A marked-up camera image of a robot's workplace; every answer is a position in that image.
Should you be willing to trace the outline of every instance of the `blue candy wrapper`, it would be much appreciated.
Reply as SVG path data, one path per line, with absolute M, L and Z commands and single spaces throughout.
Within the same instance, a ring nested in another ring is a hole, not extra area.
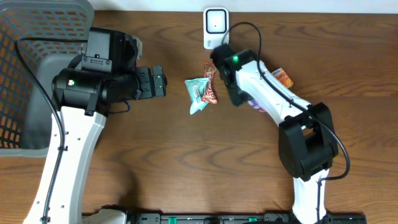
M 208 82 L 209 78 L 196 78 L 185 81 L 189 96 L 191 97 L 192 101 L 191 108 L 189 110 L 190 114 L 194 114 L 198 110 L 203 110 L 208 104 L 207 102 L 203 102 L 201 100 Z

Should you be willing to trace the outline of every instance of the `white wall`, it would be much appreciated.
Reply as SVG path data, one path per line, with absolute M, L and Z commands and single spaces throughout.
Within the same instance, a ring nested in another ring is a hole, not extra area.
M 398 13 L 398 0 L 88 0 L 96 10 Z

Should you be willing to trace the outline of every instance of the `wooden table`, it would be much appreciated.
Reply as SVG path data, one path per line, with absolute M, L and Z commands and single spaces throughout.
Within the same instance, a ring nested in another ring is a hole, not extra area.
M 138 36 L 144 58 L 162 65 L 167 97 L 132 103 L 112 115 L 94 152 L 84 212 L 118 203 L 165 213 L 289 210 L 292 178 L 278 157 L 277 126 L 267 114 L 234 107 L 215 79 L 217 105 L 189 115 L 184 80 L 203 76 L 201 13 L 96 12 L 95 25 Z M 398 16 L 231 13 L 255 22 L 262 59 L 282 67 L 292 91 L 331 109 L 351 156 L 349 176 L 326 184 L 326 208 L 363 212 L 368 223 L 398 222 Z M 231 34 L 234 49 L 257 50 L 251 27 Z M 0 222 L 20 223 L 39 186 L 43 159 L 0 159 Z M 331 175 L 344 171 L 340 155 Z

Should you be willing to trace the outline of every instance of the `gray plastic basket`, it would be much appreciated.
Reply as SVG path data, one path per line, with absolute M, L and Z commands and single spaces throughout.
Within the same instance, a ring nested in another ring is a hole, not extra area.
M 44 157 L 51 134 L 50 108 L 18 61 L 14 41 L 87 39 L 93 21 L 87 0 L 0 0 L 0 156 Z M 79 53 L 81 44 L 26 41 L 19 48 L 52 96 L 53 77 Z

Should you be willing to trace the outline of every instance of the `snack package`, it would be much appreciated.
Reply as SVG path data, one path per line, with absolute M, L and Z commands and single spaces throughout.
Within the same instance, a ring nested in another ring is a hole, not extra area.
M 192 101 L 191 108 L 189 110 L 190 114 L 194 114 L 198 110 L 203 110 L 208 104 L 207 102 L 203 102 L 201 100 L 208 82 L 209 78 L 196 78 L 185 81 L 189 96 L 191 97 Z
M 203 97 L 201 100 L 203 102 L 207 103 L 217 103 L 217 98 L 216 95 L 214 94 L 213 91 L 213 79 L 214 75 L 216 74 L 216 67 L 212 65 L 211 63 L 205 61 L 205 77 L 209 78 L 209 82 L 206 85 L 205 88 L 205 93 L 203 94 Z
M 283 84 L 283 86 L 285 86 L 286 88 L 290 88 L 293 86 L 293 81 L 289 78 L 289 76 L 287 76 L 286 72 L 282 68 L 273 71 L 272 75 L 276 79 L 278 79 L 278 81 L 280 81 L 281 84 Z M 259 103 L 256 100 L 249 100 L 248 103 L 255 110 L 259 110 L 260 112 L 267 112 L 260 107 Z

